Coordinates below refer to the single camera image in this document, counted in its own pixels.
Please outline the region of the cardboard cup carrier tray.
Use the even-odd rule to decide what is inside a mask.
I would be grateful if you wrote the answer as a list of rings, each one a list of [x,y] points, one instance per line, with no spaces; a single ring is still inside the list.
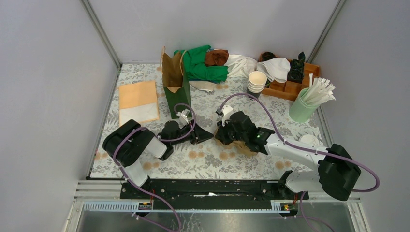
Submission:
[[[214,134],[214,140],[215,140],[215,142],[216,142],[216,144],[217,144],[218,146],[222,146],[222,147],[224,147],[225,149],[235,148],[239,154],[243,154],[243,155],[245,155],[245,156],[247,156],[247,157],[251,157],[251,156],[256,156],[256,155],[258,155],[257,152],[251,151],[251,150],[245,145],[245,143],[242,142],[242,141],[233,141],[232,143],[230,143],[230,144],[228,144],[228,145],[223,144],[219,139],[216,138],[217,133],[218,133],[218,129],[216,129],[216,130],[214,131],[214,133],[213,133],[213,134]]]

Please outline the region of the green paper bag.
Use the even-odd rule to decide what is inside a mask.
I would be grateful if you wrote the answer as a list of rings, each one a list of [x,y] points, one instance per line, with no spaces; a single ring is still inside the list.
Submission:
[[[184,74],[183,58],[185,52],[177,51],[173,57],[161,51],[162,85],[172,119],[177,118],[177,112],[184,110],[178,103],[191,106],[191,91],[187,76]]]

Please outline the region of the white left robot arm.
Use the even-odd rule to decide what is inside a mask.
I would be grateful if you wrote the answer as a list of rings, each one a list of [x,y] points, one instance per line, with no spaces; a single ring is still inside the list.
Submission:
[[[176,121],[168,121],[162,131],[155,135],[131,119],[109,134],[102,148],[114,163],[125,171],[126,178],[133,182],[132,193],[137,198],[143,199],[150,192],[150,186],[146,183],[149,176],[139,160],[143,153],[166,160],[173,153],[174,146],[179,143],[189,141],[196,145],[213,137],[212,133],[195,124],[194,120],[189,121],[183,127],[180,127]]]

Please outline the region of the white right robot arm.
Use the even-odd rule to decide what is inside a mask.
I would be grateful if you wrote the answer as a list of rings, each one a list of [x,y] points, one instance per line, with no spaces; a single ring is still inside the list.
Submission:
[[[218,121],[215,138],[224,145],[243,142],[252,152],[281,156],[310,168],[309,172],[291,171],[281,177],[277,192],[284,199],[303,191],[317,191],[346,201],[361,174],[357,165],[344,160],[349,154],[342,146],[312,147],[295,140],[288,145],[274,130],[256,127],[242,111]]]

